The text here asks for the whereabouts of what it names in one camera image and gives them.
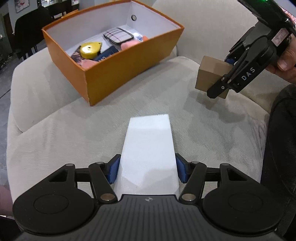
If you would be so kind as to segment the person's right hand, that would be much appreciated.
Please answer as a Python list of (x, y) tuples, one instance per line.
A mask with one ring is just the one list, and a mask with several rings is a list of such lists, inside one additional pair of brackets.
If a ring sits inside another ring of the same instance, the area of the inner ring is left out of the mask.
[(295, 84), (296, 80), (296, 41), (295, 36), (292, 35), (291, 41), (287, 49), (278, 59), (276, 65), (268, 65), (266, 70), (285, 81)]

